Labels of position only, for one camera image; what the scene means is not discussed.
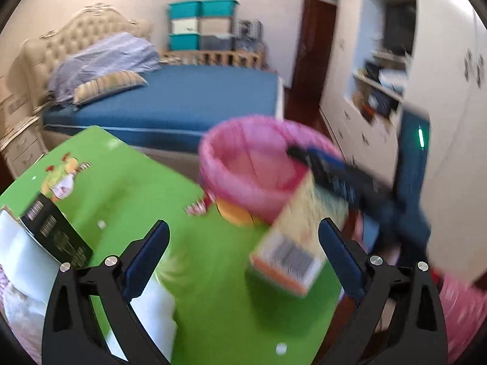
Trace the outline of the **white foam sheet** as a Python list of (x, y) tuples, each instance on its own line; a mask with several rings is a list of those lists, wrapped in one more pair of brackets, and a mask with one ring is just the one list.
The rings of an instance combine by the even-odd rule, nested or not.
[(13, 286), (47, 305), (60, 263), (28, 232), (7, 206), (1, 207), (1, 267)]

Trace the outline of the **yellow printed carton box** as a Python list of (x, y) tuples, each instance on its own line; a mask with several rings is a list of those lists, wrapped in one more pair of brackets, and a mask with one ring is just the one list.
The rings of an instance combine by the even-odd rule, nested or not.
[(317, 186), (309, 172), (250, 254), (251, 268), (276, 287), (305, 297), (327, 262), (318, 235), (326, 217), (342, 228), (348, 203)]

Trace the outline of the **black small carton box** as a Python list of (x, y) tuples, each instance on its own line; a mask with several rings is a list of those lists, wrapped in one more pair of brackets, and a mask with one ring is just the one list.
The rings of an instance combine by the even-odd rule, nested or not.
[(92, 248), (76, 232), (57, 205), (38, 193), (21, 216), (33, 238), (55, 259), (79, 269), (87, 267)]

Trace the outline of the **pink foam fruit net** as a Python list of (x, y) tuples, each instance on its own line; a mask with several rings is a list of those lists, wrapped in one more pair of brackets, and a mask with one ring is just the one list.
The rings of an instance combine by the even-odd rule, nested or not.
[(36, 364), (41, 364), (44, 315), (42, 303), (21, 293), (1, 269), (1, 314), (13, 335)]

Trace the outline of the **pink lined trash bin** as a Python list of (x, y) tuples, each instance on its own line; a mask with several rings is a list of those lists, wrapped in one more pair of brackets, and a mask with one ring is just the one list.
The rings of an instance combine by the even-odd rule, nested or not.
[(272, 223), (308, 172), (288, 147), (315, 148), (336, 160), (341, 152), (318, 131), (289, 120), (250, 115), (217, 124), (198, 149), (204, 191)]

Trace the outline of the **dark red room door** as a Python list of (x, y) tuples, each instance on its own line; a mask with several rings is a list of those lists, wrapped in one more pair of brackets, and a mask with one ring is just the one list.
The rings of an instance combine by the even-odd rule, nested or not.
[(328, 72), (337, 7), (304, 0), (296, 61), (285, 117), (308, 126), (317, 120)]

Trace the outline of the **green cartoon tablecloth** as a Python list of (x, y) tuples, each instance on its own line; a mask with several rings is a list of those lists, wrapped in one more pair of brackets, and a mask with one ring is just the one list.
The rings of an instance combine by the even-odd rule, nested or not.
[(334, 314), (340, 285), (324, 267), (306, 297), (291, 296), (248, 268), (265, 226), (237, 227), (216, 209), (186, 207), (201, 196), (188, 178), (103, 129), (85, 129), (19, 176), (1, 202), (21, 215), (47, 170), (65, 156), (88, 164), (59, 208), (93, 249), (92, 264), (119, 255), (158, 220), (170, 228), (160, 281), (176, 301), (175, 364), (310, 364)]

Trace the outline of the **white built-in wardrobe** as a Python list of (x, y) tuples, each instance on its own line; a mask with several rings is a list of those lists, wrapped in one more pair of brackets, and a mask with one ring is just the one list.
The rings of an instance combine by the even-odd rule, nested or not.
[(434, 265), (486, 270), (486, 26), (470, 0), (338, 0), (321, 101), (348, 162), (387, 183), (431, 229)]

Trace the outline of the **black television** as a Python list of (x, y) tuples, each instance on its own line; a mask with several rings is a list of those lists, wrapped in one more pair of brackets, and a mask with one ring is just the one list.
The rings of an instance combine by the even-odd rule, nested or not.
[(398, 56), (412, 54), (416, 24), (413, 2), (387, 5), (383, 30), (383, 48)]

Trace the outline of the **cream nightstand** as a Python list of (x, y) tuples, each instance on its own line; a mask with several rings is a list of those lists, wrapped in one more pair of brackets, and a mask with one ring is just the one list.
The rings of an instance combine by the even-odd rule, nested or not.
[(1, 154), (14, 179), (48, 152), (38, 116), (22, 119), (1, 139)]

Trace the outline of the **houndstooth bag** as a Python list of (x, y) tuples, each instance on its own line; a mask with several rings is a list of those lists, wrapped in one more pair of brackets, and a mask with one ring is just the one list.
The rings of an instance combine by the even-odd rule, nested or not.
[(233, 35), (236, 39), (261, 41), (263, 24), (259, 20), (237, 19), (233, 23)]

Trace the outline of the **grey clear storage bin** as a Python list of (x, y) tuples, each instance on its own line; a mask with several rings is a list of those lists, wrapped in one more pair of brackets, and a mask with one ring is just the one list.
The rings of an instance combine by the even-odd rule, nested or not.
[(234, 38), (231, 34), (201, 36), (200, 50), (231, 51)]

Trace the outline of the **blue mattress bed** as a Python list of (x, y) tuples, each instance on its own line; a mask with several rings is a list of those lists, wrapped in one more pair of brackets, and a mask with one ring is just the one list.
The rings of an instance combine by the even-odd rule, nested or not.
[(140, 148), (196, 153), (204, 134), (226, 120), (283, 115), (276, 73), (222, 66), (164, 66), (143, 73), (147, 82), (86, 106), (53, 106), (44, 129), (73, 136), (98, 126)]

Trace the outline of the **beige storage bin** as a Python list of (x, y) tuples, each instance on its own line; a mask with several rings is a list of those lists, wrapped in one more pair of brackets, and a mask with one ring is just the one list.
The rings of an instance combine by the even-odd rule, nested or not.
[(204, 16), (199, 20), (199, 31), (202, 36), (231, 34), (233, 32), (233, 18), (231, 16)]

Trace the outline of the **teal storage bin top right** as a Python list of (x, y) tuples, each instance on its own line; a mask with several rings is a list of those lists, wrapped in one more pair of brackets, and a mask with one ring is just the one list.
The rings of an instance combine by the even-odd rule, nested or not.
[(231, 17), (238, 5), (237, 0), (202, 0), (201, 17)]

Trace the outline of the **teal storage bin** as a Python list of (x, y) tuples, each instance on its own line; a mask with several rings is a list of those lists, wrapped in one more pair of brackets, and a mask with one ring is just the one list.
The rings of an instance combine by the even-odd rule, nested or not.
[(200, 38), (198, 33), (171, 34), (168, 48), (171, 51), (199, 50)]
[(168, 17), (170, 20), (199, 17), (201, 15), (201, 2), (187, 0), (168, 4)]
[(201, 17), (231, 17), (238, 5), (237, 0), (202, 0)]

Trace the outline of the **teal storage bin lower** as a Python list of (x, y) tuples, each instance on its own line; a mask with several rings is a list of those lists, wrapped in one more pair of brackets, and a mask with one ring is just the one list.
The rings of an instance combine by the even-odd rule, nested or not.
[(199, 50), (200, 38), (198, 33), (171, 34), (168, 48), (171, 51)]

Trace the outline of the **striped brown pillow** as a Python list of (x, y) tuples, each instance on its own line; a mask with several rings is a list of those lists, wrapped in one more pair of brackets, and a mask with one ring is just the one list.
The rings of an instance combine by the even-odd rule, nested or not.
[(84, 106), (104, 97), (147, 85), (147, 81), (133, 71), (108, 73), (79, 85), (73, 93), (73, 105)]

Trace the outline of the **white storage bin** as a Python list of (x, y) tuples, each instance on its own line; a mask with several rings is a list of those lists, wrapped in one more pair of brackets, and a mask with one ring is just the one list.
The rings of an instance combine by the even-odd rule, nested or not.
[(171, 34), (185, 35), (199, 33), (199, 19), (197, 17), (178, 18), (171, 20)]

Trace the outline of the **teal storage bin top left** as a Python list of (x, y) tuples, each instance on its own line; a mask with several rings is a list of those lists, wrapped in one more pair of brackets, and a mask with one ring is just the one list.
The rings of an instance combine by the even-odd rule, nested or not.
[(201, 2), (187, 0), (168, 4), (168, 17), (170, 20), (199, 17), (201, 15)]

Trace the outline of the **lavender striped duvet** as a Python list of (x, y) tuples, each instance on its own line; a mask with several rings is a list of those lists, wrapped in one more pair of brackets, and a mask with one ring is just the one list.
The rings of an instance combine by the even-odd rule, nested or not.
[(119, 71), (153, 71), (159, 68), (159, 61), (151, 42), (128, 32), (117, 33), (65, 58), (51, 74), (48, 91), (57, 102), (68, 103), (85, 82)]

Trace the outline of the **beige tufted headboard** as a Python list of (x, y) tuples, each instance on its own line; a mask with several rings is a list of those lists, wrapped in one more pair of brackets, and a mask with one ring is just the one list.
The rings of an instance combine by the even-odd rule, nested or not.
[(19, 62), (33, 113), (37, 115), (47, 107), (48, 82), (59, 64), (99, 40), (122, 32), (149, 40), (153, 24), (146, 20), (128, 20), (116, 8), (97, 3), (77, 12), (58, 30), (26, 40), (21, 46)]

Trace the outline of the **wooden crib rail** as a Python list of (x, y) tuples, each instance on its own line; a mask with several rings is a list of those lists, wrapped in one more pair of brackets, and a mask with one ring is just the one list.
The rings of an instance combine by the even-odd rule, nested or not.
[(214, 50), (159, 50), (162, 64), (220, 66), (235, 68), (262, 69), (262, 56), (250, 52), (214, 51)]

